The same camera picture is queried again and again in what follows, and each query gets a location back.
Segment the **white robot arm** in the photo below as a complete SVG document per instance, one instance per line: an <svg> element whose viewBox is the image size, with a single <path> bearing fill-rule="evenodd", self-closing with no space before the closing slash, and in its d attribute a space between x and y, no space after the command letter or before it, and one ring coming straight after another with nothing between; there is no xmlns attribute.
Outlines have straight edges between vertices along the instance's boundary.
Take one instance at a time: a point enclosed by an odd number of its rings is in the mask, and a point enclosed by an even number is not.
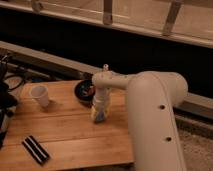
<svg viewBox="0 0 213 171"><path fill-rule="evenodd" d="M126 91L135 171L187 171L173 112L188 93L182 75L159 71L123 75L105 69L92 76L92 83L93 120L106 118L111 88Z"/></svg>

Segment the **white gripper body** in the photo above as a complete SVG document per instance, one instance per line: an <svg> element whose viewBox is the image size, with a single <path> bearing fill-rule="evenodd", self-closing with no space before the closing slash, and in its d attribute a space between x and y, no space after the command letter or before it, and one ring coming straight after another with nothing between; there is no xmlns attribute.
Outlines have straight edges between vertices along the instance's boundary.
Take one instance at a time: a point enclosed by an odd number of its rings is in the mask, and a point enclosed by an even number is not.
<svg viewBox="0 0 213 171"><path fill-rule="evenodd" d="M93 107L97 111L105 110L109 105L110 91L108 88L97 88L93 97Z"/></svg>

